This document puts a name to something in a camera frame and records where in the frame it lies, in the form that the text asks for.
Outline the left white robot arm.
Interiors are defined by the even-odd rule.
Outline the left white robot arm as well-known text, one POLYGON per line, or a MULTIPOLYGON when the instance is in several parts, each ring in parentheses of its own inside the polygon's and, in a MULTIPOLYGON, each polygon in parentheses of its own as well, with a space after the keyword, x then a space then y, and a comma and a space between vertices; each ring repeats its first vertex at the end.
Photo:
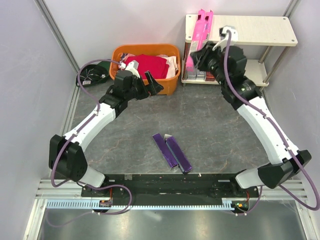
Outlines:
POLYGON ((66 180, 89 185, 99 197, 109 193, 106 175, 88 165, 85 151, 97 134, 128 107, 130 100, 143 100, 164 89, 149 71, 145 76, 147 83, 129 70, 119 71, 113 85, 79 125, 63 136, 56 134, 50 139, 48 166, 54 187, 59 186, 54 182, 55 174, 59 174, 66 180))

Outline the pink labelled toothpaste box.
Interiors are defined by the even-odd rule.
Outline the pink labelled toothpaste box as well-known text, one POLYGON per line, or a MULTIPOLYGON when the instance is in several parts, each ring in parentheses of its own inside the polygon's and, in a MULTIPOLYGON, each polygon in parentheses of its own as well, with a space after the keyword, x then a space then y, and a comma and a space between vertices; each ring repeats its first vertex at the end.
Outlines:
POLYGON ((205 26, 200 29, 200 28, 195 28, 194 26, 194 31, 192 35, 192 40, 189 48, 189 53, 188 57, 186 60, 186 71, 197 71, 196 68, 194 67, 193 61, 190 57, 190 53, 196 52, 200 50, 203 46, 203 40, 205 39, 205 26))

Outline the silver Protefix toothpaste box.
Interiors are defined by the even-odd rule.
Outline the silver Protefix toothpaste box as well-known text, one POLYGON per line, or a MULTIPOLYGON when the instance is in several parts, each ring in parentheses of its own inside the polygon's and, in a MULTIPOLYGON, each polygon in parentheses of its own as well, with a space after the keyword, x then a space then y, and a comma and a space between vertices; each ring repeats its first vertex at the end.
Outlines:
POLYGON ((205 71, 201 71, 201 70, 197 70, 196 71, 196 80, 205 80, 206 79, 206 72, 205 71))

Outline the silver-sided red toothpaste box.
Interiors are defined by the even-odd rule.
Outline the silver-sided red toothpaste box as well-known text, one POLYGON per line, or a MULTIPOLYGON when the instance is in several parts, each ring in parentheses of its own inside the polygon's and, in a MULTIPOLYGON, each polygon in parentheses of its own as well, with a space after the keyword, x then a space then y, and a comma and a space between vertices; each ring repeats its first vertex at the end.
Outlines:
POLYGON ((206 82, 215 82, 216 78, 209 71, 207 71, 205 73, 205 81, 206 82))

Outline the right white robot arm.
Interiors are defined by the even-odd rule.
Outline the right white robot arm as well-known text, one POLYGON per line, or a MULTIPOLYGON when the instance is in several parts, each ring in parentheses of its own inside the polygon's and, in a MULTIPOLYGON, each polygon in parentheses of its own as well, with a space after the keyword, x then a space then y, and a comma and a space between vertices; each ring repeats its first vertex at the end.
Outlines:
POLYGON ((224 99, 250 125, 269 160, 268 164, 238 172, 229 184, 230 193, 240 197, 254 186, 274 189, 299 173, 299 165, 305 166, 312 156, 308 150, 300 150, 284 134, 271 115, 261 91, 245 75, 247 58, 244 51, 230 46, 227 59, 229 79, 224 72, 225 50, 216 47, 212 41, 191 52, 190 57, 197 69, 214 76, 224 99))

